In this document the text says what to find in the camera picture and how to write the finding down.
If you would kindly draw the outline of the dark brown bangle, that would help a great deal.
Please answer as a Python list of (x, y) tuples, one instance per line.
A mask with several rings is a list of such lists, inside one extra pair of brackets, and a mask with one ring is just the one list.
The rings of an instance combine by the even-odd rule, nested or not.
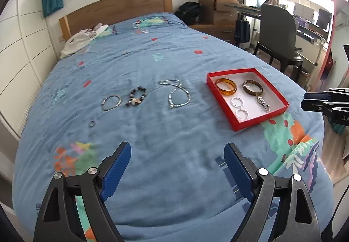
[(261, 96), (263, 94), (262, 85), (255, 80), (244, 81), (242, 88), (245, 91), (245, 93), (251, 96)]

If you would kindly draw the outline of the amber orange bangle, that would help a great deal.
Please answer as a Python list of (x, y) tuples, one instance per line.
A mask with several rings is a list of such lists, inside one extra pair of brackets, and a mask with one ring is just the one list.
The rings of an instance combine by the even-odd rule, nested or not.
[(234, 95), (237, 91), (237, 85), (234, 81), (227, 78), (220, 78), (215, 81), (217, 90), (224, 96)]

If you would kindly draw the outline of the desk with metal edge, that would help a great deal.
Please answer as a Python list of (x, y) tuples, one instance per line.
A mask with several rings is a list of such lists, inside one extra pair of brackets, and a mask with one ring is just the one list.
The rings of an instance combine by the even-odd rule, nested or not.
[(244, 4), (225, 3), (227, 7), (232, 7), (241, 15), (258, 19), (268, 25), (279, 26), (279, 30), (284, 34), (294, 32), (295, 36), (299, 36), (311, 44), (323, 46), (327, 43), (326, 39), (318, 33), (307, 27), (299, 25), (297, 19), (290, 12), (277, 5), (263, 4), (260, 8), (253, 8)]

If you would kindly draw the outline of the red shallow box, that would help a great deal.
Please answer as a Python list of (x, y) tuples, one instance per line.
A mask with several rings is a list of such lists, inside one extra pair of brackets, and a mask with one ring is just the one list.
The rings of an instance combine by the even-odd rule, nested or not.
[[(224, 96), (217, 90), (215, 81), (220, 78), (227, 78), (235, 82), (237, 91), (234, 95)], [(257, 101), (257, 96), (245, 93), (242, 85), (246, 80), (255, 80), (262, 85), (261, 97), (270, 106), (269, 112), (264, 111), (262, 105)], [(281, 115), (289, 108), (286, 98), (255, 68), (208, 73), (206, 84), (212, 95), (209, 104), (213, 117), (227, 123), (235, 132)]]

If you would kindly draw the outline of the dark grey chair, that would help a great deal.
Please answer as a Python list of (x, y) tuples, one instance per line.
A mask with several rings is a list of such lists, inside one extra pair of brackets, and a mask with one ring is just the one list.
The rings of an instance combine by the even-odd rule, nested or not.
[(267, 53), (270, 56), (269, 63), (276, 59), (280, 62), (280, 72), (284, 73), (288, 66), (297, 67), (295, 82), (298, 82), (301, 75), (303, 59), (297, 53), (296, 36), (294, 32), (284, 34), (279, 26), (268, 25), (260, 22), (260, 37), (254, 49), (254, 55), (258, 51)]

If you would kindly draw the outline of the dark blue hanging bag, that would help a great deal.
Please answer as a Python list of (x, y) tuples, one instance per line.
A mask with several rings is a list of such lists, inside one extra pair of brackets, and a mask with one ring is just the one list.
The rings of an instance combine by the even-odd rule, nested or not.
[(250, 40), (250, 23), (244, 20), (235, 22), (234, 40), (236, 43), (247, 43)]

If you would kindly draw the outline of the wooden drawer cabinet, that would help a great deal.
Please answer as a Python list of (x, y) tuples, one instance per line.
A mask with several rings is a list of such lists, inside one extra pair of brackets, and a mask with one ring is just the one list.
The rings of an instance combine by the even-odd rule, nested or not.
[(189, 27), (230, 44), (236, 44), (235, 23), (238, 20), (237, 0), (199, 0), (202, 13), (195, 25)]

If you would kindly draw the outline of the black backpack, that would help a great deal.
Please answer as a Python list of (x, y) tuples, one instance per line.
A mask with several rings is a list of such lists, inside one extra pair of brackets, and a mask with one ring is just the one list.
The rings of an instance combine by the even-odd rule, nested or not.
[(181, 5), (174, 14), (186, 25), (194, 25), (202, 14), (202, 5), (198, 2), (188, 1)]

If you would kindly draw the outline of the blue patterned bed cover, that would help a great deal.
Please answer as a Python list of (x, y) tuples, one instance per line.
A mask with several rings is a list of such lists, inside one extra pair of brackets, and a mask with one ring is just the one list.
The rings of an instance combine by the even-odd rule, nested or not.
[[(206, 75), (245, 68), (262, 73), (289, 108), (235, 132), (213, 117)], [(300, 174), (324, 230), (334, 206), (320, 158), (324, 123), (301, 109), (304, 93), (256, 56), (173, 14), (112, 25), (59, 61), (38, 92), (15, 160), (15, 213), (33, 232), (54, 173), (82, 174), (126, 141), (131, 160), (106, 201), (126, 241), (229, 241), (249, 206), (220, 165), (232, 142), (273, 175)]]

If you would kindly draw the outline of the white wardrobe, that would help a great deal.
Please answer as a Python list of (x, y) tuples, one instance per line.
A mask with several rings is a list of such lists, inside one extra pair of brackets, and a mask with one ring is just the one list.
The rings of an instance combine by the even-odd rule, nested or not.
[(8, 0), (1, 14), (1, 115), (17, 136), (56, 63), (41, 0)]

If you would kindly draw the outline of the white garment on bed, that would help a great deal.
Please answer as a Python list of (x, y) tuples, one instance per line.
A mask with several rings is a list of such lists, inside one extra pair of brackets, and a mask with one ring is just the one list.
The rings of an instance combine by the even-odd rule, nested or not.
[(79, 33), (71, 36), (60, 52), (60, 59), (65, 59), (89, 45), (109, 28), (109, 25), (99, 23), (93, 29), (80, 30)]

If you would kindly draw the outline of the wooden headboard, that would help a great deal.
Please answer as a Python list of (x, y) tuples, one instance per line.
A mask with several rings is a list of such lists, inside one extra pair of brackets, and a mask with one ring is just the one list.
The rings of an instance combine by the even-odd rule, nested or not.
[(65, 41), (98, 23), (113, 25), (156, 12), (172, 12), (172, 0), (100, 0), (84, 6), (59, 20)]

